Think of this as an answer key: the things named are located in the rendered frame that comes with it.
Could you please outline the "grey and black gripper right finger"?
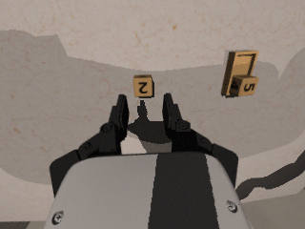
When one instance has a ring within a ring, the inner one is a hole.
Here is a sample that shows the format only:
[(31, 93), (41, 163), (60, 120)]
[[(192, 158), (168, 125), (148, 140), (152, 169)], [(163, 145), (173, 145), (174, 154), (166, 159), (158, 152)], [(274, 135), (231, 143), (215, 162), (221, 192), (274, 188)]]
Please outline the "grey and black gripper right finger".
[(237, 154), (211, 143), (208, 138), (191, 129), (190, 123), (182, 120), (178, 105), (173, 104), (171, 93), (164, 94), (162, 114), (166, 135), (172, 140), (172, 152), (203, 152), (217, 157), (235, 188)]

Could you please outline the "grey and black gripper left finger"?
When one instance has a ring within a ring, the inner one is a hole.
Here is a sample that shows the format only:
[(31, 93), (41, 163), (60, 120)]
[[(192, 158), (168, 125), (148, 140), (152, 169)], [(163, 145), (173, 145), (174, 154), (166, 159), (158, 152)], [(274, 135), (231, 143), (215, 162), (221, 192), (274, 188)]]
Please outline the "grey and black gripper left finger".
[(122, 155), (121, 143), (127, 137), (129, 123), (127, 97), (120, 94), (116, 106), (112, 106), (109, 122), (100, 127), (100, 132), (50, 165), (51, 184), (54, 198), (70, 169), (77, 161), (90, 156)]

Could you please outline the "wooden tray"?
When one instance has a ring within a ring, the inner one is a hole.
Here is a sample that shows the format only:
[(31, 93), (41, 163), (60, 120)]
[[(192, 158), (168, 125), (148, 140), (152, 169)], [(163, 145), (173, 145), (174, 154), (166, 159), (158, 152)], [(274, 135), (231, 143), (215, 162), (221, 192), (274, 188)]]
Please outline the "wooden tray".
[(259, 51), (229, 52), (226, 71), (221, 92), (231, 95), (229, 92), (233, 75), (253, 75), (254, 66)]

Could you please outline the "orange number cube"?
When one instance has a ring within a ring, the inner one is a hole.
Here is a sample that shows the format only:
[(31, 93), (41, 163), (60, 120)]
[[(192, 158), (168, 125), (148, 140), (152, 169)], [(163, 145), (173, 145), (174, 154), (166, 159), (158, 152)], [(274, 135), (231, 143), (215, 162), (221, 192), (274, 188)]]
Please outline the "orange number cube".
[(150, 74), (135, 75), (133, 77), (134, 96), (152, 96), (153, 79)]
[(247, 74), (233, 75), (229, 92), (237, 96), (253, 95), (258, 79)]

